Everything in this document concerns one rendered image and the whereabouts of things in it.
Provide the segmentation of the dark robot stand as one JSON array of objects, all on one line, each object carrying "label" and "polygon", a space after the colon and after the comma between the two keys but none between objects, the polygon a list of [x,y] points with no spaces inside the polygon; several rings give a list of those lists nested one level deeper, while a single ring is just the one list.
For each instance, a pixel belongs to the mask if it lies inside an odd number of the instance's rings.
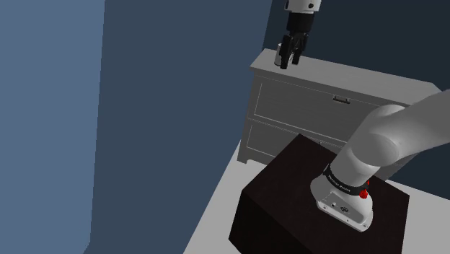
[{"label": "dark robot stand", "polygon": [[243,188],[229,235],[240,254],[402,254],[410,197],[378,177],[365,232],[318,209],[310,183],[335,156],[298,135]]}]

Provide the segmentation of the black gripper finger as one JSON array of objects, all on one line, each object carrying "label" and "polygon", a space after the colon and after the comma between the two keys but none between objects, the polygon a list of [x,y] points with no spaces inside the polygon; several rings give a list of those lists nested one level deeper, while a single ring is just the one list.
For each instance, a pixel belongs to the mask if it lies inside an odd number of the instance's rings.
[{"label": "black gripper finger", "polygon": [[299,33],[295,37],[295,44],[292,50],[292,64],[297,65],[299,63],[299,59],[306,48],[308,39],[309,33],[307,32]]},{"label": "black gripper finger", "polygon": [[291,57],[293,39],[294,38],[291,33],[283,36],[280,47],[280,57],[281,57],[280,67],[282,69],[287,69],[288,62]]}]

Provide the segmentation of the grey chest of drawers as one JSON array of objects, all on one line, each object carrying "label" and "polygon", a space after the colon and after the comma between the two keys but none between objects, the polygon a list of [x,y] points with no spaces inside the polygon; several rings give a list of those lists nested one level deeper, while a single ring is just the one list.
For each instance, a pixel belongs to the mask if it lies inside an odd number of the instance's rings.
[{"label": "grey chest of drawers", "polygon": [[382,105],[407,107],[440,90],[430,82],[302,56],[281,69],[265,49],[254,73],[238,161],[270,163],[301,134],[338,153]]}]

